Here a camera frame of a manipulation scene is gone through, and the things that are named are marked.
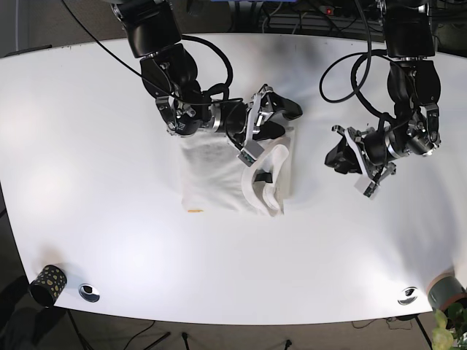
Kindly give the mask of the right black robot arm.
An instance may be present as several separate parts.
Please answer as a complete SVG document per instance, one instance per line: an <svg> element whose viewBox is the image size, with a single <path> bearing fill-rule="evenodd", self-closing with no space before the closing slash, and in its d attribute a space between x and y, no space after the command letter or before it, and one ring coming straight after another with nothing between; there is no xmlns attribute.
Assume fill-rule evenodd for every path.
<svg viewBox="0 0 467 350"><path fill-rule="evenodd" d="M139 59L145 89L155 99L170 133L223 133L239 151L239 159L251 166L264 151L261 141L285 135L285 128L272 118L291 121L303 114L296 102L278 95L269 85L263 85L248 103L231 98L231 62L211 42L181 34L167 1L112 1L111 7L134 57ZM226 69L224 82L207 90L201 88L198 67L182 45L184 40L203 44L218 55Z"/></svg>

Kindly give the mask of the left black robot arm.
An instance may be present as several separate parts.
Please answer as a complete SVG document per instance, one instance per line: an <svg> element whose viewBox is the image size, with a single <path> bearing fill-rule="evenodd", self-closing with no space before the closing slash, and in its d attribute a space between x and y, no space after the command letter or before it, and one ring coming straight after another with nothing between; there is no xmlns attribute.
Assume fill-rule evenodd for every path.
<svg viewBox="0 0 467 350"><path fill-rule="evenodd" d="M386 48L357 52L350 72L351 94L378 119L364 131L333 126L340 142L326 155L325 165L340 174L359 174L356 188L373 198L386 177L396 173L395 160L410 154L428 156L441 144L439 98L441 82L432 61L435 55L427 1L378 1ZM362 63L373 57L387 60L387 91L394 113L381 112L361 93L357 78Z"/></svg>

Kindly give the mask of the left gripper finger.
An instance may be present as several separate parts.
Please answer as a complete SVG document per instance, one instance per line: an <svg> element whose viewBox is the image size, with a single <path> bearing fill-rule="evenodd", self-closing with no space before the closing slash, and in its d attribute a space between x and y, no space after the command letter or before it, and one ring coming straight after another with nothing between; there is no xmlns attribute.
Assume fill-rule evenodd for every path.
<svg viewBox="0 0 467 350"><path fill-rule="evenodd" d="M340 141L325 156L324 164L339 174L362 174L357 156L346 141Z"/></svg>

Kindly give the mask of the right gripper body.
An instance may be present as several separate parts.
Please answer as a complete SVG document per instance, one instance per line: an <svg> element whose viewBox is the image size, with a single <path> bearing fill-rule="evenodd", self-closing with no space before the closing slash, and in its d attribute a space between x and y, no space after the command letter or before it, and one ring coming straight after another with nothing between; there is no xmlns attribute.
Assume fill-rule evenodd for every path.
<svg viewBox="0 0 467 350"><path fill-rule="evenodd" d="M263 85L248 104L241 101L216 103L216 131L227 136L231 145L239 151L238 159L248 166L265 152L261 144L263 141L256 141L255 135L262 124L272 121L276 115L270 102L271 93L274 93L273 87Z"/></svg>

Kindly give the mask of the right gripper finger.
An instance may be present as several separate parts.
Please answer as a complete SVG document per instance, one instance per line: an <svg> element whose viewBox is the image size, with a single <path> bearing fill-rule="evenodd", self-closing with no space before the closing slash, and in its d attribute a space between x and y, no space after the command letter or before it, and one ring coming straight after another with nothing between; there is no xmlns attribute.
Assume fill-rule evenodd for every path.
<svg viewBox="0 0 467 350"><path fill-rule="evenodd" d="M292 121L303 115L299 104L276 93L270 94L270 102L273 112L282 115L286 120Z"/></svg>
<svg viewBox="0 0 467 350"><path fill-rule="evenodd" d="M256 141L274 140L285 135L285 128L272 121L267 121L260 127L260 131L255 135Z"/></svg>

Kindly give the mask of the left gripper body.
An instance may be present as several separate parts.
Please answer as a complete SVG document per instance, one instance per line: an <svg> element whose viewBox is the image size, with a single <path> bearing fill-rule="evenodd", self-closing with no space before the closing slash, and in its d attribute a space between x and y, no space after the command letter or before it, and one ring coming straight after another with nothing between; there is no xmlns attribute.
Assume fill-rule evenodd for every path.
<svg viewBox="0 0 467 350"><path fill-rule="evenodd" d="M341 136L355 152L362 174L358 174L355 188L369 199L375 198L381 182L396 172L393 162L399 155L391 150L390 127L367 128L359 131L352 127L335 125L331 129Z"/></svg>

